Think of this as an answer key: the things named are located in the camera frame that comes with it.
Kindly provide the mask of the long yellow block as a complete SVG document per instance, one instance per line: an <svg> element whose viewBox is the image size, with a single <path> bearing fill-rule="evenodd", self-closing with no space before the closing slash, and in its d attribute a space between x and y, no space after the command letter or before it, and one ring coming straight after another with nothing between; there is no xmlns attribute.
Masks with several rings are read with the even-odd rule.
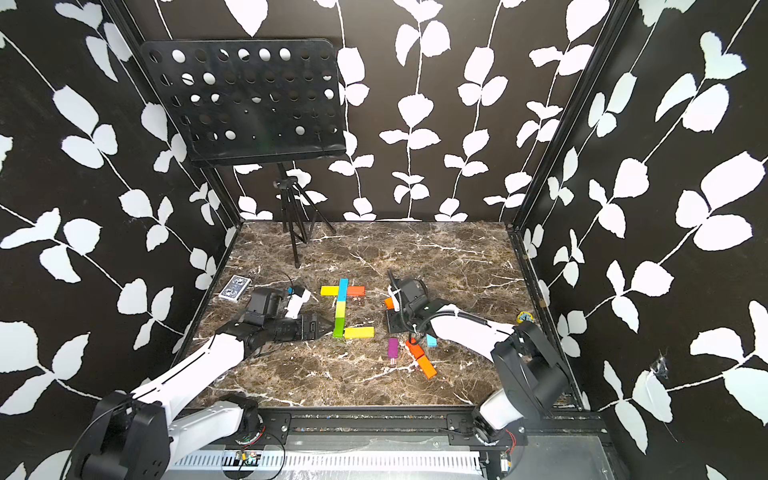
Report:
<svg viewBox="0 0 768 480"><path fill-rule="evenodd" d="M374 336L374 327L351 327L345 328L343 332L344 339L369 339Z"/></svg>

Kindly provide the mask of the green block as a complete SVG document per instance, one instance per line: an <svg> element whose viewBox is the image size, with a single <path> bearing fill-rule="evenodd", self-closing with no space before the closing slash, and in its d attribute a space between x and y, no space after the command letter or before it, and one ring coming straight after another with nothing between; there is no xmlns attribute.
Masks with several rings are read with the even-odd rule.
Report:
<svg viewBox="0 0 768 480"><path fill-rule="evenodd" d="M334 338L342 338L344 335L345 320L343 318L336 318L333 329Z"/></svg>

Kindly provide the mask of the pale yellow block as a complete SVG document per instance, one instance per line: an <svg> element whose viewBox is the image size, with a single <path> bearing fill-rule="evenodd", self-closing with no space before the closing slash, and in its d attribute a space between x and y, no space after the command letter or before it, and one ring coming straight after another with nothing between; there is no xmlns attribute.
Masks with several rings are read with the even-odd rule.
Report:
<svg viewBox="0 0 768 480"><path fill-rule="evenodd" d="M336 302L334 318L337 321L344 321L346 319L346 302L345 301Z"/></svg>

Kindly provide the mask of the teal block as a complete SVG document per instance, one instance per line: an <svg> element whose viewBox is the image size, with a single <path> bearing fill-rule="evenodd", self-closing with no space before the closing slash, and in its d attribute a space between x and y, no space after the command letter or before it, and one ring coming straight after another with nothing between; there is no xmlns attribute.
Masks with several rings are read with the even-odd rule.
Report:
<svg viewBox="0 0 768 480"><path fill-rule="evenodd" d="M344 303L346 301L348 285L349 285L349 280L346 278L343 278L339 281L338 293L337 293L338 302Z"/></svg>

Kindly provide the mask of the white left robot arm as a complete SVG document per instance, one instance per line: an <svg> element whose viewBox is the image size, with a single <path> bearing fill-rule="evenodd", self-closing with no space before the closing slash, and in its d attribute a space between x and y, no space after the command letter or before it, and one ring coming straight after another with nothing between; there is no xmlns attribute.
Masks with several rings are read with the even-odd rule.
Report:
<svg viewBox="0 0 768 480"><path fill-rule="evenodd" d="M308 290L260 287L245 309L198 350L129 393L113 392L62 467L62 479L160 479L178 460L219 439L241 449L255 445L267 427L255 401L231 396L184 415L183 410L219 377L269 344L313 341L333 322L305 313Z"/></svg>

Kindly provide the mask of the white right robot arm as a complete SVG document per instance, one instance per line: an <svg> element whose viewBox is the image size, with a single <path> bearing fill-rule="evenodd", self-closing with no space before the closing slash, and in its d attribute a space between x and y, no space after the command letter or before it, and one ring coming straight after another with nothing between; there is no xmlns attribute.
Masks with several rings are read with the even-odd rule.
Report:
<svg viewBox="0 0 768 480"><path fill-rule="evenodd" d="M547 415L570 386L565 361L535 323L491 321L430 298L420 279L397 278L391 271L387 276L388 328L408 335L405 345L427 377L437 374L423 347L429 337L462 346L493 364L501 388L472 413L472 435L480 443L520 440L522 435L512 429Z"/></svg>

